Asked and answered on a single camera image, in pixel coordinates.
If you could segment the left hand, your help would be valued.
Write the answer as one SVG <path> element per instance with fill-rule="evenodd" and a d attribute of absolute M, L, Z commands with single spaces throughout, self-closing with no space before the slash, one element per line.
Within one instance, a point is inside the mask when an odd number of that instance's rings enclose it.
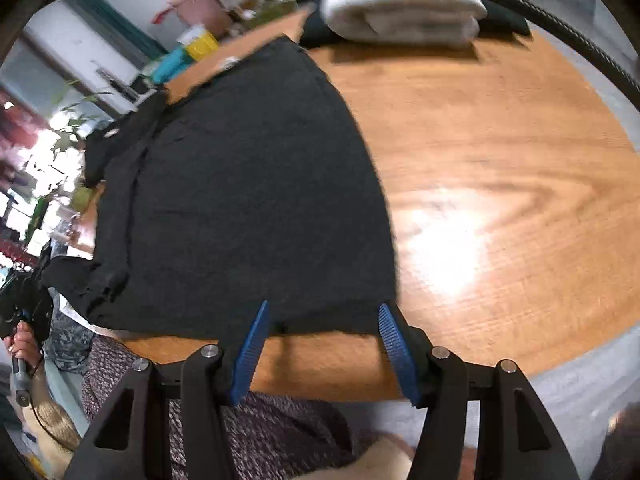
<path fill-rule="evenodd" d="M 35 332 L 25 321 L 18 322 L 15 332 L 3 338 L 3 343 L 12 358 L 25 361 L 32 370 L 36 370 L 42 361 L 40 344 Z"/>

